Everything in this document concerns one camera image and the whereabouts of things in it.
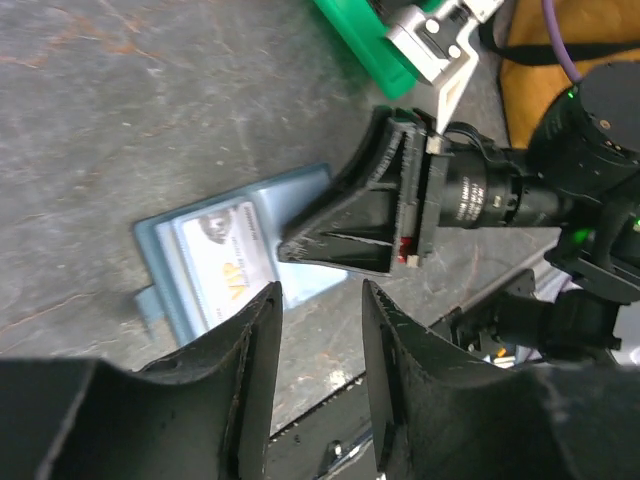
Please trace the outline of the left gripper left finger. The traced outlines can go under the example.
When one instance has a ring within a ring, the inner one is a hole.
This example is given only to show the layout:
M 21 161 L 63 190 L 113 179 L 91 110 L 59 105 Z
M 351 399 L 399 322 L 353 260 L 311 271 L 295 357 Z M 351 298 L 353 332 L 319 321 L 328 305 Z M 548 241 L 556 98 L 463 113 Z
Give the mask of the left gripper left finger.
M 138 371 L 99 358 L 1 363 L 5 479 L 261 479 L 283 321 L 268 284 Z

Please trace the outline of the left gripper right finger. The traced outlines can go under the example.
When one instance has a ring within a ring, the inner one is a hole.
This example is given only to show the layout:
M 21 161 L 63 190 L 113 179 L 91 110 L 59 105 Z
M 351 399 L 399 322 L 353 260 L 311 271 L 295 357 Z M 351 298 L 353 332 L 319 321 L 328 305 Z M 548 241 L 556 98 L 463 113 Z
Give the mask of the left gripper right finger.
M 362 330 L 376 466 L 389 479 L 635 479 L 639 371 L 502 369 L 405 314 L 374 282 Z

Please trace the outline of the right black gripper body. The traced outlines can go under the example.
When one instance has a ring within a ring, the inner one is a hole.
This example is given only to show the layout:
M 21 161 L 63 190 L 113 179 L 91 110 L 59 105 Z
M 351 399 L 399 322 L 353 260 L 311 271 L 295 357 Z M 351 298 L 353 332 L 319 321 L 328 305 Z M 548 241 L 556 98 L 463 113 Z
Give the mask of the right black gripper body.
M 401 155 L 397 217 L 397 261 L 421 266 L 435 248 L 446 174 L 449 140 L 434 130 L 435 120 L 424 112 L 403 112 L 406 122 Z

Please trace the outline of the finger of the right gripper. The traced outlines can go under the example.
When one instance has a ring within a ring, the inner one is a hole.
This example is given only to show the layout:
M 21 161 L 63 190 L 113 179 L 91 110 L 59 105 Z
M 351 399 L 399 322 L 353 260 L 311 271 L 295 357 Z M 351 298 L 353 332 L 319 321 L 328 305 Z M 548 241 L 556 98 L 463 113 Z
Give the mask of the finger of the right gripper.
M 278 259 L 387 275 L 414 205 L 415 115 L 377 107 L 354 156 L 284 227 Z

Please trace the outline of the white VIP credit card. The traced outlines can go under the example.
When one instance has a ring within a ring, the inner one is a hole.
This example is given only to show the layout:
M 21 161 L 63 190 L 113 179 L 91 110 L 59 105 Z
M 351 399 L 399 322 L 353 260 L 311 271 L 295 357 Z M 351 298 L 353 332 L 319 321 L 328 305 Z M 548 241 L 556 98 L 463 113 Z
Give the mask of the white VIP credit card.
M 256 209 L 248 199 L 182 215 L 172 227 L 209 328 L 236 315 L 276 280 Z

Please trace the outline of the blue card holder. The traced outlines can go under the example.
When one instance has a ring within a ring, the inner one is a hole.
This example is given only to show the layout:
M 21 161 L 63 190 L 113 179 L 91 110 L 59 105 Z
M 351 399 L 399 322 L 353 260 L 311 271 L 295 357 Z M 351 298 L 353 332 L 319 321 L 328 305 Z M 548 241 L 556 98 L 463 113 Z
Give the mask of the blue card holder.
M 166 319 L 184 346 L 278 281 L 284 309 L 339 285 L 346 271 L 283 263 L 285 225 L 330 183 L 326 164 L 298 168 L 138 221 L 133 234 L 151 277 L 135 301 L 147 324 Z

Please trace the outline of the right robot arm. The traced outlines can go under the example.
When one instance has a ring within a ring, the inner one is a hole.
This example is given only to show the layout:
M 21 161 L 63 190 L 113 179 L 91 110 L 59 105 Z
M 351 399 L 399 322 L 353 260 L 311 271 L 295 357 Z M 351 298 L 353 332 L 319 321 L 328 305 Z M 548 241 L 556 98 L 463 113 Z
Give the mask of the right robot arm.
M 500 293 L 481 313 L 449 317 L 448 337 L 469 352 L 490 338 L 607 362 L 620 308 L 639 299 L 638 80 L 635 62 L 595 67 L 555 98 L 525 149 L 377 107 L 352 160 L 286 225 L 278 258 L 386 275 L 431 254 L 438 228 L 553 227 L 545 259 L 574 289 L 553 302 Z

